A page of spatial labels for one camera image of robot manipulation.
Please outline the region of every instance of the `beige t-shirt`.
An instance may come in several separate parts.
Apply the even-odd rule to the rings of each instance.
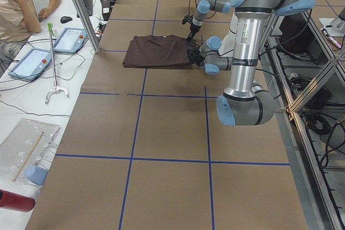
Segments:
[[[32,11],[37,15],[32,0],[26,0]],[[23,12],[19,5],[12,0],[0,0],[0,40],[1,41],[22,41],[28,39],[32,32],[19,26],[23,20]]]

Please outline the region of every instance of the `wooden stick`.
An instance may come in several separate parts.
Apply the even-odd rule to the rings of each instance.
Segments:
[[[44,131],[42,131],[40,133],[40,136],[38,137],[38,139],[36,140],[35,144],[33,145],[32,149],[30,150],[30,152],[27,154],[25,160],[23,161],[23,164],[22,166],[19,168],[17,174],[13,177],[12,181],[15,182],[18,178],[18,176],[20,175],[20,173],[22,172],[24,166],[26,165],[27,163],[27,160],[29,160],[30,156],[32,155],[33,151],[35,150],[35,148],[37,147],[38,143],[40,142],[41,138],[43,137],[44,135]]]

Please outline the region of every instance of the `pen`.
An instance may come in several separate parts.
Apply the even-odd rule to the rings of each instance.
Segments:
[[[341,49],[341,45],[332,36],[328,34],[325,28],[322,29],[322,32],[330,43],[332,43],[338,50]]]

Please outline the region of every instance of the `dark brown fabric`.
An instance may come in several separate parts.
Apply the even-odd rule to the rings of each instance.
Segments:
[[[124,67],[173,67],[190,64],[187,40],[175,35],[134,36],[123,60]]]

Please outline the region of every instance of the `red cylinder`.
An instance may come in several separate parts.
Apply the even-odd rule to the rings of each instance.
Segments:
[[[28,212],[35,206],[35,200],[10,191],[0,190],[0,208]]]

